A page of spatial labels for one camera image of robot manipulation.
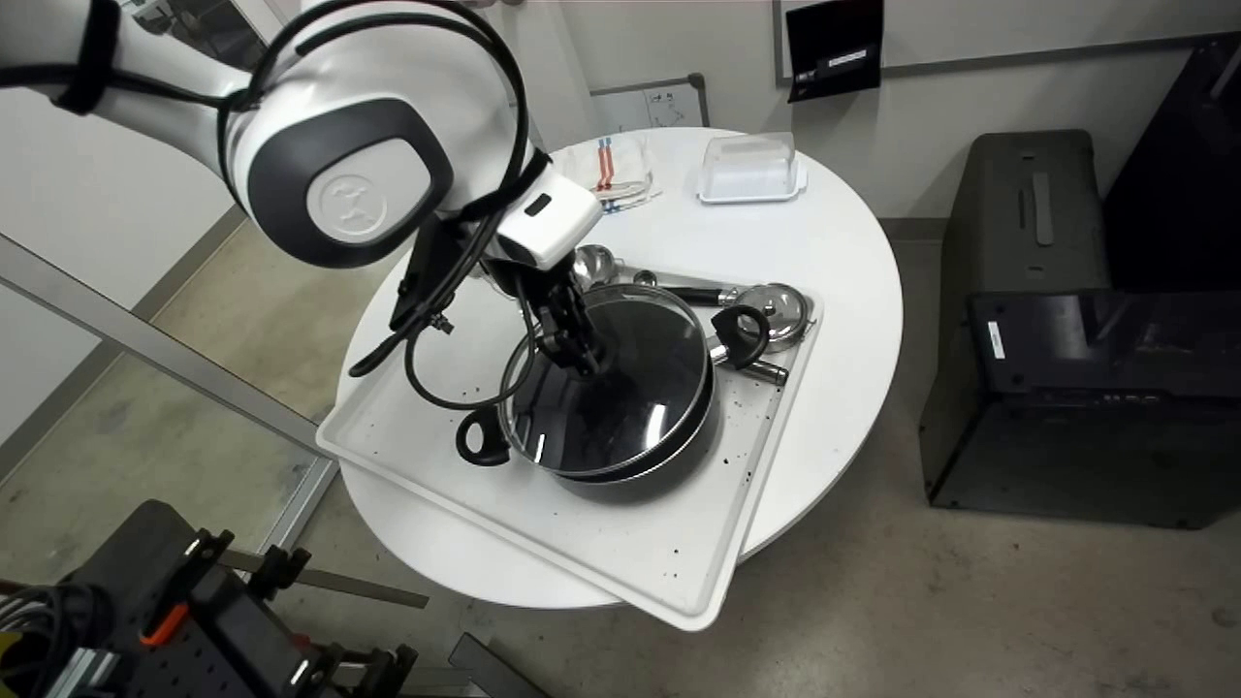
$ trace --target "white tray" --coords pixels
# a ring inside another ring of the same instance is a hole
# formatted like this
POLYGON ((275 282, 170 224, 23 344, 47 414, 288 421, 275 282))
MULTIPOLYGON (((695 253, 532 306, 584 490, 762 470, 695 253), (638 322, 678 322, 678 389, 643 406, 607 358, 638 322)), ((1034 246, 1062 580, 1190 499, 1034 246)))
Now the white tray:
MULTIPOLYGON (((448 322, 457 328, 444 342, 427 335, 420 375, 444 397, 487 397, 505 352, 520 337, 514 301, 470 278, 448 306, 448 322)), ((771 358, 792 364, 778 393, 718 372, 718 437, 687 482, 651 499, 584 499, 520 456, 498 470, 462 461, 453 451, 462 414, 421 402, 396 352, 324 414, 317 441, 341 465, 364 470, 681 633, 698 633, 722 614, 815 335, 819 322, 793 348, 771 358)))

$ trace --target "pan lid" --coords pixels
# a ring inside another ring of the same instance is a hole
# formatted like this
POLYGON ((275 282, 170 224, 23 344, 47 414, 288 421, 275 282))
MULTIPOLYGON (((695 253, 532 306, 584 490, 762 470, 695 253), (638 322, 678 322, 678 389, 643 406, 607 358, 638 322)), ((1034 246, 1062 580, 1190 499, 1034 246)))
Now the pan lid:
POLYGON ((602 282, 584 300, 603 370, 527 358, 505 402, 509 441, 559 478, 594 482, 657 465, 698 434, 710 399, 707 337, 687 301, 602 282))

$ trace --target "black cable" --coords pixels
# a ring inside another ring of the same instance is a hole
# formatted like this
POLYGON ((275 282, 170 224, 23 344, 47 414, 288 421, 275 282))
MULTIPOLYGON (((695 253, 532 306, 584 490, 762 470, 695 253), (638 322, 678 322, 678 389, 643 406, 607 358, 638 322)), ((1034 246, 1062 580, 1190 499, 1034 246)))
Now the black cable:
POLYGON ((509 359, 505 359, 505 372, 498 372, 498 393, 496 397, 487 397, 487 399, 475 399, 475 402, 457 402, 457 399, 444 399, 444 397, 435 397, 421 381, 420 381, 420 370, 414 370, 414 352, 420 352, 420 337, 407 337, 404 342, 404 375, 411 381, 411 389, 427 399, 427 402, 435 402, 435 406, 440 406, 440 410, 475 410, 475 406, 491 406, 491 402, 505 402, 505 399, 511 399, 514 393, 520 393, 520 381, 511 381, 511 370, 514 370, 514 359, 536 344, 536 337, 520 337, 514 342, 514 348, 509 352, 509 359))
MULTIPOLYGON (((440 0, 421 0, 421 5, 435 5, 435 6, 444 6, 444 13, 462 14, 471 30, 462 26, 462 23, 438 21, 438 14, 385 13, 385 14, 360 14, 360 21, 332 23, 332 26, 317 30, 317 36, 311 36, 306 41, 299 41, 299 54, 306 57, 306 54, 314 54, 314 52, 336 41, 336 40, 350 40, 350 36, 360 36, 360 30, 374 30, 374 26, 440 26, 440 30, 471 40, 479 52, 487 52, 496 57, 496 66, 505 70, 505 79, 511 87, 511 102, 514 102, 514 140, 511 140, 511 155, 509 155, 509 167, 505 167, 498 186, 496 186, 496 191, 505 191, 505 186, 511 186, 520 180, 520 167, 527 160, 527 90, 522 90, 520 66, 511 57, 511 52, 505 46, 505 40, 479 14, 471 14, 471 13, 457 6, 457 5, 440 5, 440 0)), ((314 21, 320 21, 328 13, 341 13, 341 6, 356 6, 356 5, 320 5, 314 14, 299 14, 299 23, 288 36, 272 40, 272 54, 259 57, 259 66, 255 66, 253 97, 264 92, 264 80, 275 70, 283 46, 292 46, 295 36, 306 30, 314 21)), ((356 359, 354 372, 374 370, 399 342, 407 342, 404 372, 407 372, 407 384, 427 402, 444 406, 444 410, 475 410, 475 406, 505 402, 509 397, 514 397, 520 384, 511 384, 511 389, 498 384, 498 393, 491 399, 475 399, 475 402, 444 399, 444 397, 435 397, 420 381, 420 370, 414 370, 420 364, 414 359, 420 337, 427 335, 429 319, 444 306, 444 296, 453 296, 462 288, 462 278, 470 274, 470 266, 475 266, 484 258, 487 246, 496 242, 496 229, 498 229, 498 211, 487 215, 487 220, 475 224, 471 242, 465 246, 462 258, 444 270, 444 278, 411 309, 411 319, 387 342, 378 342, 364 359, 356 359)))
MULTIPOLYGON (((3 66, 0 70, 0 90, 16 90, 16 87, 68 87, 77 75, 77 66, 67 61, 32 61, 32 66, 3 66)), ((205 106, 215 109, 222 97, 205 97, 192 90, 178 90, 168 80, 153 80, 148 75, 129 75, 129 70, 113 70, 108 90, 122 90, 122 92, 148 92, 148 97, 168 97, 168 102, 187 102, 187 106, 205 106)))

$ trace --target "white wall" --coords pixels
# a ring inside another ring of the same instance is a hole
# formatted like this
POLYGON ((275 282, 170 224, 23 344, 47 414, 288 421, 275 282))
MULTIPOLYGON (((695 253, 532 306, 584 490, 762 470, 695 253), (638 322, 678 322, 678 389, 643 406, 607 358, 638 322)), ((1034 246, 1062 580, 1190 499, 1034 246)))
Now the white wall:
MULTIPOLYGON (((134 306, 230 211, 187 155, 77 119, 47 97, 0 92, 0 233, 134 306)), ((95 342, 0 288, 0 441, 95 342)))
POLYGON ((792 128, 804 150, 849 180, 884 218, 946 218, 966 149, 982 132, 1088 128, 1098 174, 1112 183, 1181 66, 1177 52, 1162 52, 953 70, 788 109, 774 87, 771 0, 570 0, 566 6, 594 90, 707 75, 713 124, 792 128))

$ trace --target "metal rod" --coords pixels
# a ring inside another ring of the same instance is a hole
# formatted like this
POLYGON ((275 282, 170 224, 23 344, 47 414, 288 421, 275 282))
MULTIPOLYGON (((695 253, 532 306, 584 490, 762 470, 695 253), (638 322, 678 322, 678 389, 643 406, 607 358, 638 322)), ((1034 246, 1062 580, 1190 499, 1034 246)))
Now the metal rod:
POLYGON ((275 516, 275 522, 266 530, 266 542, 283 547, 283 552, 292 552, 303 540, 324 490, 336 478, 336 461, 317 451, 311 419, 303 419, 288 402, 272 399, 266 393, 242 384, 230 370, 192 352, 191 344, 168 337, 164 328, 130 319, 122 306, 116 306, 99 291, 83 288, 81 278, 74 278, 68 270, 55 266, 43 255, 34 255, 32 248, 16 246, 3 233, 0 233, 0 282, 27 296, 32 301, 55 309, 56 319, 67 319, 105 342, 116 342, 130 358, 191 384, 192 393, 215 399, 222 406, 266 428, 272 434, 283 434, 295 446, 311 451, 311 465, 306 465, 303 482, 295 483, 295 492, 288 495, 283 513, 275 516))
POLYGON ((157 335, 153 324, 130 319, 122 306, 116 306, 99 291, 83 288, 81 278, 67 274, 62 266, 16 246, 3 233, 0 233, 0 282, 62 315, 67 322, 116 342, 139 359, 231 406, 235 414, 292 437, 295 446, 320 452, 314 441, 311 419, 272 399, 266 393, 242 384, 230 370, 205 359, 200 352, 187 348, 183 342, 157 335))

